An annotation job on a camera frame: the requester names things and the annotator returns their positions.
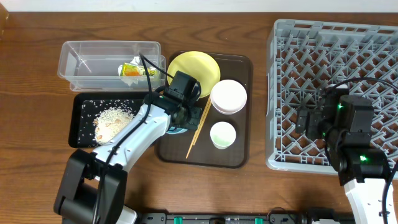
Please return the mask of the white pink bowl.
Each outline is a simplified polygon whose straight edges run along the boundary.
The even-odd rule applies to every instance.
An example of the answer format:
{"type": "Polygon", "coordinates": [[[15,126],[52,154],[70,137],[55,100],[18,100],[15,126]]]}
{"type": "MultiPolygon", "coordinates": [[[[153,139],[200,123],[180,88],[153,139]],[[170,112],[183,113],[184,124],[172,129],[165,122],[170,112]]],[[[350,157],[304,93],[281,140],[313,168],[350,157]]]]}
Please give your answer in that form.
{"type": "Polygon", "coordinates": [[[211,91],[211,104],[222,114],[234,114],[246,105],[248,94],[240,82],[222,80],[211,91]]]}

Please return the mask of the white tissue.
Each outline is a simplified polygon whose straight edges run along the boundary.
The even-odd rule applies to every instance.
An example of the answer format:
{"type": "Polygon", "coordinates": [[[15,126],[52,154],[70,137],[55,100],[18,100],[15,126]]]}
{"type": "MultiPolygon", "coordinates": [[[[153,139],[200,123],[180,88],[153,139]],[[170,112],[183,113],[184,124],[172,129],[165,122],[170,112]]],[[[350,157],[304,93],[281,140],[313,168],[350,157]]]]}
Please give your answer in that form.
{"type": "MultiPolygon", "coordinates": [[[[135,56],[130,62],[125,62],[125,63],[130,63],[133,65],[142,65],[140,57],[135,56]]],[[[139,81],[143,81],[146,76],[138,76],[138,77],[127,77],[127,76],[120,76],[121,80],[127,84],[128,86],[131,86],[132,84],[138,84],[139,81]]]]}

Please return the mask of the white cup green inside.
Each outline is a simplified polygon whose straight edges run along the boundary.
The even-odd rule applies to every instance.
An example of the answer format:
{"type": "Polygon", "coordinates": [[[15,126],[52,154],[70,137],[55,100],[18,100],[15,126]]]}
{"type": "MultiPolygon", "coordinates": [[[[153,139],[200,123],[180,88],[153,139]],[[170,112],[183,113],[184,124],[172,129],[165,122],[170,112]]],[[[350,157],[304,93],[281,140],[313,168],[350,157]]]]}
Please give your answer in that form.
{"type": "Polygon", "coordinates": [[[226,149],[236,140],[236,130],[232,124],[221,121],[210,129],[210,138],[217,149],[226,149]]]}

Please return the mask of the green orange snack wrapper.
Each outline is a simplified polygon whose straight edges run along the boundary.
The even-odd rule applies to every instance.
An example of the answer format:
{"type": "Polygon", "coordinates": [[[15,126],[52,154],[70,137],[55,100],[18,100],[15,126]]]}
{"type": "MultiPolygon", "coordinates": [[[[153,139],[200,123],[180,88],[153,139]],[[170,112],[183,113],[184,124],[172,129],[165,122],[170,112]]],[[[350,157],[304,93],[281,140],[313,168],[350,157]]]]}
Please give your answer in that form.
{"type": "Polygon", "coordinates": [[[118,68],[119,76],[138,77],[146,76],[146,71],[143,65],[133,65],[124,63],[118,68]]]}

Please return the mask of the pile of white rice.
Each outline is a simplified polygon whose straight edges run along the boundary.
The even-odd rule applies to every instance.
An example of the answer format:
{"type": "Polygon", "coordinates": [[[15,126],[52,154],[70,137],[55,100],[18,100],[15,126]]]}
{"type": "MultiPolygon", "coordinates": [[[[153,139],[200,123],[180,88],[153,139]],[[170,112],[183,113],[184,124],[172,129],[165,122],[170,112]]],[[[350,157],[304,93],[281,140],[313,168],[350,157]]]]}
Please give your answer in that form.
{"type": "Polygon", "coordinates": [[[141,104],[141,100],[85,100],[78,115],[77,146],[107,143],[132,121],[141,104]]]}

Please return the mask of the light blue bowl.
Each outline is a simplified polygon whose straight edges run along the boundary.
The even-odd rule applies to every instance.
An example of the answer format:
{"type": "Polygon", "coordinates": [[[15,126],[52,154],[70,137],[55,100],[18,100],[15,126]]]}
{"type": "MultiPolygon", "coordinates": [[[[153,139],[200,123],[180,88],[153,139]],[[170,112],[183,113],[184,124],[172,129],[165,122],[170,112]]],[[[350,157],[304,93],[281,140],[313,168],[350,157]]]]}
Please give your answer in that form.
{"type": "Polygon", "coordinates": [[[187,131],[187,129],[185,129],[185,128],[177,128],[177,127],[172,126],[166,131],[166,133],[167,134],[182,134],[186,131],[187,131]]]}

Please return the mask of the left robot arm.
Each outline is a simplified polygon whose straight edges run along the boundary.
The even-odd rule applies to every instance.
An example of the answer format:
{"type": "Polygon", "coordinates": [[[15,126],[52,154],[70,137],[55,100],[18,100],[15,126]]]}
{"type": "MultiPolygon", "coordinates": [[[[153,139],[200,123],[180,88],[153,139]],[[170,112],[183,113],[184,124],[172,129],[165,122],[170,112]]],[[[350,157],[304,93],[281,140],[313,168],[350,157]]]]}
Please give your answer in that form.
{"type": "Polygon", "coordinates": [[[170,128],[196,130],[202,109],[200,82],[177,72],[169,86],[149,90],[133,120],[92,152],[68,159],[53,210],[63,223],[135,223],[125,206],[127,175],[146,149],[170,128]]]}

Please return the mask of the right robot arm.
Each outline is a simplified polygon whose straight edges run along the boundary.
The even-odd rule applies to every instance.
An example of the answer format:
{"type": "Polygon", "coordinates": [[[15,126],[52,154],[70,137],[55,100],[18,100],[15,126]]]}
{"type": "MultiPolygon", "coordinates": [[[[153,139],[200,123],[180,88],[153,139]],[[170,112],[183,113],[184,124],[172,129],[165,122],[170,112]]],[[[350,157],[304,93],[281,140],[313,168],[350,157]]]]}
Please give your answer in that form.
{"type": "Polygon", "coordinates": [[[346,85],[330,85],[320,103],[320,108],[297,110],[295,132],[324,141],[356,223],[397,223],[392,195],[397,170],[384,152],[371,147],[371,100],[350,94],[346,85]]]}

